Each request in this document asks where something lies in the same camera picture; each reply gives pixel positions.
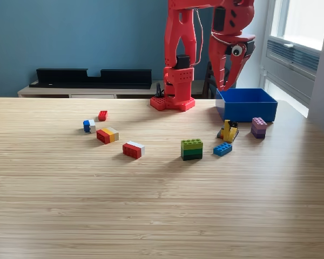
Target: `green lego brick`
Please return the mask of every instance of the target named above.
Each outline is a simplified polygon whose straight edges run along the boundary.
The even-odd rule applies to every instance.
[[[181,147],[183,150],[201,149],[203,148],[203,142],[200,139],[182,140]]]
[[[184,155],[181,156],[182,159],[184,161],[188,161],[188,160],[195,160],[195,159],[202,159],[203,158],[203,154],[197,154],[197,155]]]
[[[198,154],[203,154],[203,149],[190,149],[190,150],[184,150],[181,148],[181,156],[184,155],[198,155]]]

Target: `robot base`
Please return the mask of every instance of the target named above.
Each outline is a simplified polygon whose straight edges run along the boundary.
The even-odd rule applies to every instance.
[[[182,112],[186,112],[195,106],[195,100],[191,97],[189,101],[184,102],[180,105],[173,105],[167,102],[166,98],[157,98],[153,97],[150,99],[150,105],[154,107],[158,111],[167,110],[180,110]]]

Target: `red robotic arm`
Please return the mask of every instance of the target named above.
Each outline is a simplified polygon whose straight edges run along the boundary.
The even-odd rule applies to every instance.
[[[165,33],[165,98],[164,100],[153,98],[151,100],[153,107],[158,110],[170,108],[185,111],[194,106],[194,100],[191,98],[191,84],[197,58],[194,9],[214,7],[209,55],[217,87],[219,91],[226,91],[235,83],[255,48],[253,41],[255,36],[242,35],[242,30],[251,23],[254,16],[253,2],[254,0],[168,0]],[[177,56],[180,39],[185,46],[185,55]],[[227,55],[231,56],[232,68],[225,84]]]

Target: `blue bin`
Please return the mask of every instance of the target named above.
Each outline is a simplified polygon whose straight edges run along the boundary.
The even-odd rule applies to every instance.
[[[251,122],[261,117],[265,122],[275,120],[277,101],[261,88],[231,88],[216,93],[216,107],[222,120]]]

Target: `window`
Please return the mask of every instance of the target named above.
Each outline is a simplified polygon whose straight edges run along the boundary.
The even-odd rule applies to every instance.
[[[321,50],[324,40],[324,0],[277,0],[271,35]]]
[[[284,90],[276,86],[270,80],[265,81],[265,91],[270,94],[275,100],[286,101],[292,105],[298,112],[300,112],[305,118],[308,116],[308,108],[302,105],[300,102],[295,100],[290,94],[286,93]]]
[[[323,40],[324,0],[270,0],[260,87],[269,80],[308,107]]]

